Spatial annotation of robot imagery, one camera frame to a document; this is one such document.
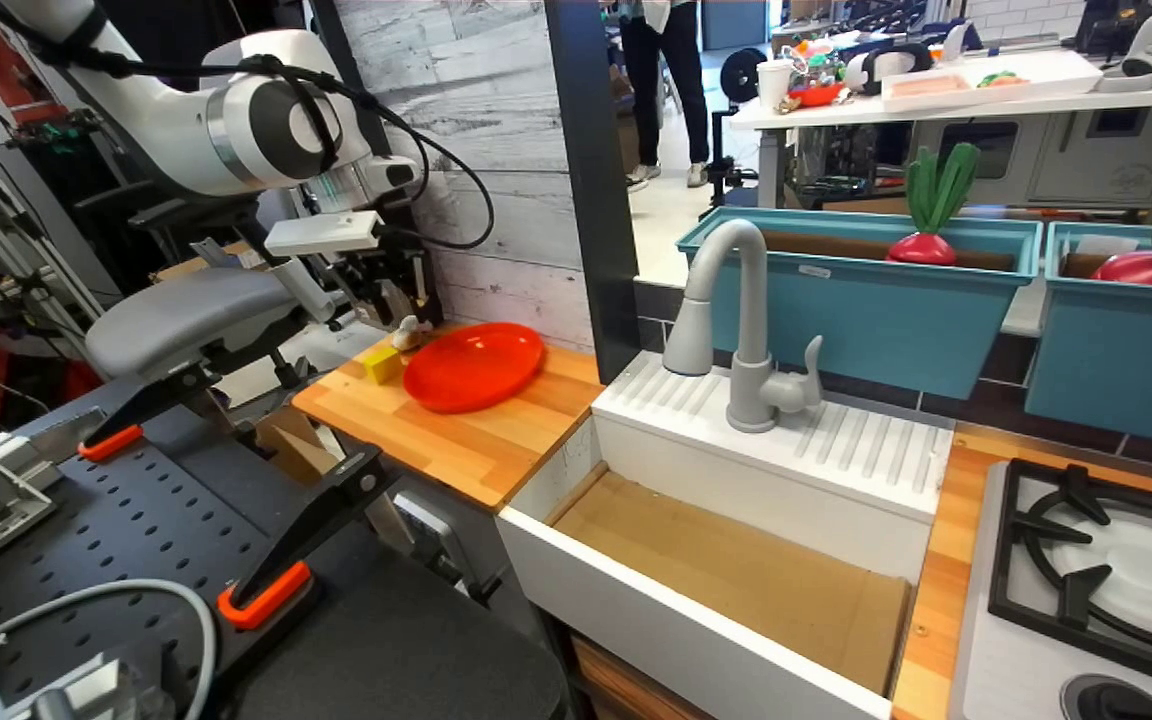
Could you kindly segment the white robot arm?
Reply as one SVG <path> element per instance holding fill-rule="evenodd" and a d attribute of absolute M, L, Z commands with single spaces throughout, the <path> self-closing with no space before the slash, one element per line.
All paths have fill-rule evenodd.
<path fill-rule="evenodd" d="M 416 165 L 359 131 L 353 91 L 325 39 L 272 28 L 216 48 L 194 91 L 174 62 L 148 62 L 94 0 L 0 0 L 0 25 L 51 62 L 164 179 L 228 198 L 302 189 L 312 217 L 275 220 L 269 257 L 362 257 L 384 248 L 378 205 L 416 191 Z"/>

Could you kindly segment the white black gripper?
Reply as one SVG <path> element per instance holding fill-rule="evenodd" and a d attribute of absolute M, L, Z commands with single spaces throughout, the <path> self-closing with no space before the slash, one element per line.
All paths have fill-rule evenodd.
<path fill-rule="evenodd" d="M 275 220 L 264 235 L 264 250 L 272 260 L 374 250 L 384 198 L 372 198 L 362 165 L 368 158 L 353 158 L 353 165 L 329 169 L 325 177 L 302 179 L 299 194 L 312 205 L 312 210 Z M 425 328 L 430 328 L 435 296 L 430 296 L 425 260 L 407 260 L 402 290 L 407 290 L 410 314 Z M 387 301 L 384 274 L 362 274 L 359 303 L 368 308 L 368 320 L 374 328 L 396 328 L 396 308 Z"/>

